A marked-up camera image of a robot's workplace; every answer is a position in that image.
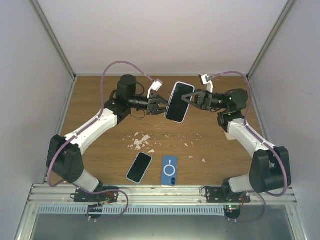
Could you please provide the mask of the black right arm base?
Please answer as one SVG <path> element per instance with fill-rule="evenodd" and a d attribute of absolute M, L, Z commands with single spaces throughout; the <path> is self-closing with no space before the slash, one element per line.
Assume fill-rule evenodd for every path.
<path fill-rule="evenodd" d="M 205 186 L 204 196 L 207 203 L 241 204 L 251 202 L 251 197 L 246 192 L 225 192 L 221 186 Z"/>

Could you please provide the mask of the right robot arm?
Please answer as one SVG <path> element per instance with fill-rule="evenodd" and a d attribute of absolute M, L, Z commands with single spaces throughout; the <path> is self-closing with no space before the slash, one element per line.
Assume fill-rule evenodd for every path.
<path fill-rule="evenodd" d="M 273 197 L 287 192 L 291 184 L 289 152 L 284 146 L 275 146 L 264 139 L 249 125 L 242 114 L 249 109 L 246 90 L 237 88 L 226 93 L 197 90 L 181 99 L 200 110 L 216 111 L 218 125 L 226 138 L 237 140 L 252 158 L 248 174 L 223 181 L 223 200 L 232 203 L 245 192 L 267 193 Z"/>

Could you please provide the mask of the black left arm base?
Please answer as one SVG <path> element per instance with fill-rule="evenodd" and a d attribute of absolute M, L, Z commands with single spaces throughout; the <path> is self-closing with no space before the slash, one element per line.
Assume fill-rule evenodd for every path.
<path fill-rule="evenodd" d="M 82 190 L 76 189 L 75 193 L 70 195 L 70 198 L 76 203 L 97 203 L 97 204 L 111 204 L 118 201 L 118 187 L 102 186 L 97 192 L 107 191 L 101 194 L 86 193 Z"/>

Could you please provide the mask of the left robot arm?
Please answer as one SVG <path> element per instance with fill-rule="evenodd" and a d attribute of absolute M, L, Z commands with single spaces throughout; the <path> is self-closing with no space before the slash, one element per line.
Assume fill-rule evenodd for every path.
<path fill-rule="evenodd" d="M 52 173 L 63 181 L 81 188 L 92 202 L 103 197 L 101 182 L 85 170 L 83 154 L 99 137 L 108 130 L 119 125 L 132 110 L 144 111 L 147 115 L 164 114 L 169 105 L 157 92 L 162 86 L 160 80 L 152 82 L 147 95 L 137 94 L 138 81 L 133 75 L 121 76 L 117 88 L 113 90 L 107 101 L 102 101 L 99 112 L 84 125 L 65 135 L 51 138 L 46 160 L 47 183 L 54 188 Z"/>

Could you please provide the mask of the phone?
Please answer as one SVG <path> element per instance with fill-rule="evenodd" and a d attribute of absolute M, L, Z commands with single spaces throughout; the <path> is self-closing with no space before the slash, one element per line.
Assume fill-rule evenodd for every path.
<path fill-rule="evenodd" d="M 135 184 L 140 184 L 152 160 L 152 156 L 139 152 L 126 174 L 126 179 Z"/>

